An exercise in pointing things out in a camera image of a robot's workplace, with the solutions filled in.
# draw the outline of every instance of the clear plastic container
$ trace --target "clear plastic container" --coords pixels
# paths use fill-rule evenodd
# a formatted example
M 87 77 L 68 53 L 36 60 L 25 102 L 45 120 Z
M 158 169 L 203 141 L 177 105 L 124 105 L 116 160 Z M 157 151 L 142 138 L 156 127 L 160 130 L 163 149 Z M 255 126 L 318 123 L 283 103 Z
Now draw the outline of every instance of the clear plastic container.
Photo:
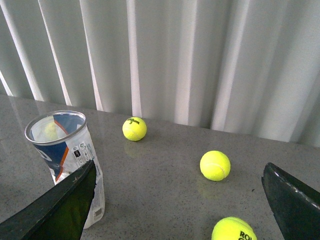
M 87 161 L 94 161 L 96 186 L 84 229 L 98 222 L 105 213 L 103 173 L 86 116 L 77 111 L 49 112 L 32 120 L 25 128 L 25 136 L 48 165 L 55 185 Z

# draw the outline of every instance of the yellow tennis ball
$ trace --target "yellow tennis ball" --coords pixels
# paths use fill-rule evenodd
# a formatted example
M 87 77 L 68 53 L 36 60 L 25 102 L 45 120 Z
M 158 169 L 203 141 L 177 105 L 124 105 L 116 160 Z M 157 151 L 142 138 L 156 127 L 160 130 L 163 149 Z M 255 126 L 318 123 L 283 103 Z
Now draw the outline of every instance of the yellow tennis ball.
M 231 169 L 229 158 L 220 151 L 208 151 L 200 160 L 202 174 L 209 180 L 221 181 L 225 179 Z
M 57 125 L 55 124 L 54 121 L 49 122 L 45 128 L 44 128 L 44 134 L 46 140 L 49 141 L 54 141 L 58 139 L 58 133 L 57 133 Z
M 147 133 L 147 125 L 139 117 L 128 118 L 122 126 L 123 135 L 130 141 L 139 141 Z
M 257 236 L 248 223 L 230 216 L 217 222 L 211 240 L 257 240 Z

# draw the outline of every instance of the table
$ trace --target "table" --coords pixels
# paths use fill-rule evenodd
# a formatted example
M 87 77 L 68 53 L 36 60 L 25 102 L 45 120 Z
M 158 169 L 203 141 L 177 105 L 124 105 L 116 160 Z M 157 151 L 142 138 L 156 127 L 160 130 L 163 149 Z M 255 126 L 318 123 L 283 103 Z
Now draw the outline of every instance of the table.
M 122 134 L 129 116 L 0 95 L 0 222 L 54 186 L 24 129 L 56 110 L 86 115 L 103 171 L 106 212 L 82 240 L 209 240 L 217 221 L 229 216 L 247 221 L 259 240 L 283 240 L 261 183 L 265 165 L 273 162 L 320 191 L 316 147 L 151 119 L 145 138 L 131 142 Z M 221 182 L 200 172 L 210 150 L 230 158 Z

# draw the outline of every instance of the white curtain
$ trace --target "white curtain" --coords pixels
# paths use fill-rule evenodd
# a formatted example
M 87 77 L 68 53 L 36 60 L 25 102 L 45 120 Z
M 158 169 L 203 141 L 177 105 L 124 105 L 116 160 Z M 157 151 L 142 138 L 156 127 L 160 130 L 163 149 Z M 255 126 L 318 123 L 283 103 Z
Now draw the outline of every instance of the white curtain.
M 320 146 L 319 0 L 0 8 L 0 94 Z

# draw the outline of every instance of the black object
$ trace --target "black object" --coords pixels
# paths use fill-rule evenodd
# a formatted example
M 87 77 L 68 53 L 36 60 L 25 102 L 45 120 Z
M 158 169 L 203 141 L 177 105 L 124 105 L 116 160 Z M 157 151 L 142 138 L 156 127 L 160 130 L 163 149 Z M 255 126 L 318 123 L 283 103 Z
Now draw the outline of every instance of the black object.
M 320 193 L 273 163 L 262 185 L 285 240 L 320 240 Z
M 96 186 L 88 161 L 29 206 L 0 224 L 0 240 L 79 240 Z

